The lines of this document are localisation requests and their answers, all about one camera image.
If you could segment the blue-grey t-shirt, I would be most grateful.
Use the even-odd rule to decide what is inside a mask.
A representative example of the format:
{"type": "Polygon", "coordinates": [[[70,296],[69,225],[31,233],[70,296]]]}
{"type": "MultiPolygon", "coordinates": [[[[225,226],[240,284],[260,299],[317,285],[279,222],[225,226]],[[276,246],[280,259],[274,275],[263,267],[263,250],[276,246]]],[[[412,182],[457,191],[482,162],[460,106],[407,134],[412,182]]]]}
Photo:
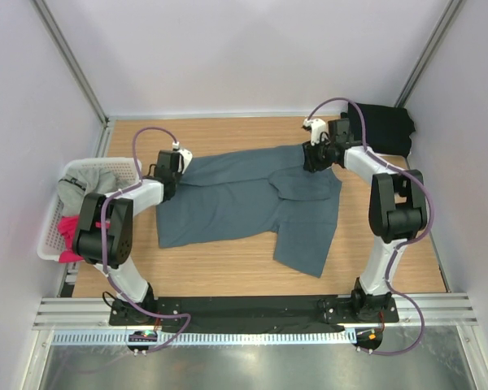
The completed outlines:
{"type": "Polygon", "coordinates": [[[175,195],[158,205],[159,247],[274,232],[273,258],[321,277],[338,225],[341,181],[303,168],[301,145],[194,158],[175,195]]]}

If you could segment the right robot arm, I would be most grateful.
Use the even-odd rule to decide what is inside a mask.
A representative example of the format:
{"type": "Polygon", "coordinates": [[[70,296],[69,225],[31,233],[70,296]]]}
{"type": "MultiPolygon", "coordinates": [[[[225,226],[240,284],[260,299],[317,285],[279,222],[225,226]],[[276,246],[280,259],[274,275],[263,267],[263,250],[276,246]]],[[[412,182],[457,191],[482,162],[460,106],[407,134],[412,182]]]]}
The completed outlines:
{"type": "Polygon", "coordinates": [[[406,244],[428,223],[422,174],[396,167],[354,141],[346,119],[305,119],[302,128],[310,132],[310,140],[303,143],[306,171],[337,164],[370,185],[368,223],[375,240],[345,310],[355,321],[375,322],[391,310],[391,282],[406,244]]]}

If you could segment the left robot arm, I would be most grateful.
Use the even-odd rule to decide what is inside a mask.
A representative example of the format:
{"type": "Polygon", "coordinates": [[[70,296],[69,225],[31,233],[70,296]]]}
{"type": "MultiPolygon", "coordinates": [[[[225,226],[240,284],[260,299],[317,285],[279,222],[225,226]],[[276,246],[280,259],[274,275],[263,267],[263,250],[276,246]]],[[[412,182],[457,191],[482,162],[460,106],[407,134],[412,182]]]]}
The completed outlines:
{"type": "Polygon", "coordinates": [[[170,200],[193,155],[175,146],[159,151],[148,175],[142,175],[138,161],[137,181],[113,193],[89,193],[79,215],[72,250],[106,277],[122,306],[135,323],[146,325],[153,319],[188,322],[189,314],[160,314],[150,283],[131,258],[133,220],[141,212],[170,200]]]}

